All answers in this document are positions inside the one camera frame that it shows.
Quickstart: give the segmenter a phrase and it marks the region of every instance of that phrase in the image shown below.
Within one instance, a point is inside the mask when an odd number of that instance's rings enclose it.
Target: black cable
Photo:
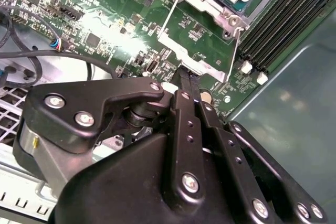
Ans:
[[[110,66],[105,63],[103,63],[100,60],[97,60],[95,58],[91,58],[84,55],[78,55],[72,52],[57,52],[54,50],[39,50],[39,51],[29,51],[29,52],[1,52],[0,53],[0,59],[13,59],[13,58],[24,58],[24,57],[35,57],[35,56],[60,56],[60,57],[67,57],[67,58],[73,58],[77,60],[82,60],[87,63],[93,64],[97,66],[98,68],[101,68],[102,70],[106,71],[111,75],[113,79],[117,79],[117,73],[116,71]]]
[[[0,12],[7,18],[7,24],[6,24],[7,32],[4,35],[4,37],[0,40],[0,48],[1,48],[6,44],[9,37],[11,36],[11,31],[10,30],[13,27],[13,21],[12,21],[12,18],[10,17],[10,15],[9,15],[9,13],[6,10],[0,8]]]
[[[11,36],[12,40],[14,41],[14,43],[17,45],[17,47],[21,51],[24,51],[24,52],[30,51],[30,49],[17,36],[14,26],[12,27],[12,29],[10,31],[10,36]],[[6,82],[6,87],[9,87],[9,88],[28,88],[28,87],[34,86],[42,78],[43,69],[42,69],[41,62],[37,59],[37,57],[30,57],[28,59],[34,67],[34,71],[35,71],[35,74],[36,74],[35,80],[32,81],[32,82],[24,82],[24,83],[7,81]]]
[[[92,66],[91,66],[91,64],[86,62],[86,68],[88,70],[88,79],[87,79],[87,81],[92,81]]]

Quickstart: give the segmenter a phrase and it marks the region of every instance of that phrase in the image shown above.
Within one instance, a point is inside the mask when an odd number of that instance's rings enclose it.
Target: bolt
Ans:
[[[304,207],[304,205],[302,205],[302,204],[298,204],[298,209],[299,209],[300,213],[301,213],[306,219],[309,219],[309,213],[308,213],[307,209]]]
[[[233,127],[236,131],[242,132],[241,128],[237,124],[233,125]]]
[[[83,127],[91,127],[94,124],[94,118],[89,112],[79,112],[75,116],[75,121]]]
[[[183,175],[182,184],[184,185],[185,189],[187,189],[187,191],[193,194],[196,193],[199,189],[197,179],[188,173]]]
[[[44,102],[47,106],[53,108],[53,109],[60,109],[63,108],[65,105],[65,101],[63,98],[57,96],[57,95],[50,95],[44,99]]]
[[[264,219],[268,217],[267,208],[259,199],[253,200],[253,207],[261,217]]]
[[[150,84],[150,86],[151,86],[152,89],[154,89],[154,90],[156,90],[156,91],[159,91],[159,90],[160,90],[159,85],[156,84],[156,83],[154,83],[154,82],[152,82],[152,83]]]
[[[231,101],[231,97],[229,95],[227,95],[226,97],[224,97],[224,102],[225,103],[229,103]]]
[[[212,108],[211,108],[210,105],[208,105],[208,104],[205,105],[205,108],[206,108],[207,110],[209,110],[209,111],[212,110]]]
[[[313,210],[314,214],[315,214],[318,218],[320,218],[320,219],[323,218],[323,214],[321,213],[321,211],[319,210],[319,208],[318,208],[317,206],[315,206],[315,205],[311,205],[311,210]]]
[[[189,100],[190,96],[186,92],[182,92],[181,94],[185,99]]]
[[[238,19],[236,17],[232,17],[232,18],[229,19],[229,24],[231,26],[235,26],[235,25],[237,25],[237,23],[238,23]]]

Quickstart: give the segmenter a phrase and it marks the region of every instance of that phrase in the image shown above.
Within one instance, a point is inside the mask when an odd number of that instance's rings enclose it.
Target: wire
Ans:
[[[57,32],[53,29],[53,27],[48,24],[48,22],[46,22],[42,17],[36,15],[35,13],[27,10],[27,9],[24,9],[24,8],[21,8],[19,6],[12,6],[12,5],[1,5],[0,8],[3,8],[3,9],[9,9],[9,10],[19,10],[21,12],[24,12],[24,13],[27,13],[29,14],[30,16],[33,16],[34,18],[36,18],[37,20],[39,20],[41,23],[43,23],[46,27],[48,27],[48,29],[53,33],[53,35],[55,35],[55,37],[57,39],[60,39],[60,36],[57,34]]]
[[[90,63],[86,62],[86,68],[88,70],[88,78],[87,81],[92,81],[92,66]]]
[[[118,78],[116,71],[110,65],[107,65],[98,59],[84,55],[78,55],[72,52],[57,52],[54,50],[39,50],[29,52],[0,52],[0,59],[13,59],[22,57],[35,57],[35,56],[59,56],[59,57],[67,57],[77,60],[83,60],[108,72],[113,79]]]
[[[17,45],[17,47],[24,52],[30,51],[30,49],[20,40],[20,38],[17,36],[15,27],[13,26],[11,31],[10,31],[10,36],[14,43]],[[7,81],[6,82],[6,87],[9,88],[27,88],[34,86],[41,78],[43,75],[43,69],[41,62],[37,59],[37,57],[30,57],[28,58],[31,64],[34,67],[34,71],[36,73],[35,80],[32,82],[24,82],[24,83],[17,83],[17,82],[11,82]]]
[[[0,48],[3,47],[6,42],[8,41],[9,37],[11,36],[11,31],[10,29],[13,27],[13,21],[12,21],[12,18],[10,17],[9,13],[0,8],[0,12],[7,18],[7,32],[6,34],[4,35],[4,37],[0,40]]]

